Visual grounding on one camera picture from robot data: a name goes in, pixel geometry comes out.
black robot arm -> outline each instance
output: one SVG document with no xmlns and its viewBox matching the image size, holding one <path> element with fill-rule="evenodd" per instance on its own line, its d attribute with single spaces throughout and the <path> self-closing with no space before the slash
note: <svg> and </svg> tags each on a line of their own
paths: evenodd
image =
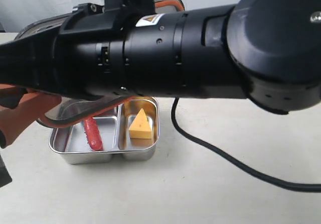
<svg viewBox="0 0 321 224">
<path fill-rule="evenodd" d="M 318 0 L 150 17 L 152 0 L 83 4 L 68 19 L 0 46 L 0 83 L 70 98 L 249 98 L 276 114 L 320 102 Z"/>
</svg>

warning label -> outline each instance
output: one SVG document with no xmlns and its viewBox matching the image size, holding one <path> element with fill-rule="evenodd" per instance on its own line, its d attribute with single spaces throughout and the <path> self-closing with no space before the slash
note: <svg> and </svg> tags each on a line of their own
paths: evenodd
<svg viewBox="0 0 321 224">
<path fill-rule="evenodd" d="M 157 14 L 152 16 L 145 16 L 141 18 L 137 23 L 136 27 L 148 27 L 148 26 L 155 26 L 165 14 Z"/>
</svg>

white table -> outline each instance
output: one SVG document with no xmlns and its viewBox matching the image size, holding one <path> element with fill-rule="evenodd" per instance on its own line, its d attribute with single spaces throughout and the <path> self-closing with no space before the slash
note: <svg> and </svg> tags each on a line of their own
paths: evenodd
<svg viewBox="0 0 321 224">
<path fill-rule="evenodd" d="M 13 36 L 0 35 L 0 39 Z M 0 223 L 319 223 L 321 195 L 286 191 L 243 173 L 172 126 L 172 99 L 158 99 L 152 159 L 73 166 L 32 124 L 1 151 L 13 183 L 0 189 Z M 180 101 L 178 121 L 260 171 L 321 183 L 321 104 L 286 117 L 247 100 Z"/>
</svg>

metal tray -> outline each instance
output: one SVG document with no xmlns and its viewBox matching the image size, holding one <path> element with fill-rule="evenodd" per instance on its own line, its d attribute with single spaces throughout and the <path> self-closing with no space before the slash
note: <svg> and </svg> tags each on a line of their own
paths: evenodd
<svg viewBox="0 0 321 224">
<path fill-rule="evenodd" d="M 64 105 L 59 112 L 68 115 L 77 111 L 79 104 Z M 128 128 L 139 110 L 143 108 L 153 131 L 151 140 L 130 139 Z M 136 97 L 113 110 L 95 117 L 103 140 L 103 151 L 92 151 L 87 144 L 83 122 L 71 127 L 53 129 L 50 148 L 70 164 L 103 163 L 121 154 L 129 161 L 150 159 L 159 137 L 158 102 L 152 97 Z"/>
</svg>

yellow cheese wedge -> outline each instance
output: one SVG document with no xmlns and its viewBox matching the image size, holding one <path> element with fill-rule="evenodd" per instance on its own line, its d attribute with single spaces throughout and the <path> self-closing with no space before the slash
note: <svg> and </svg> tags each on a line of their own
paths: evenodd
<svg viewBox="0 0 321 224">
<path fill-rule="evenodd" d="M 151 128 L 145 111 L 141 109 L 129 127 L 131 139 L 151 139 Z"/>
</svg>

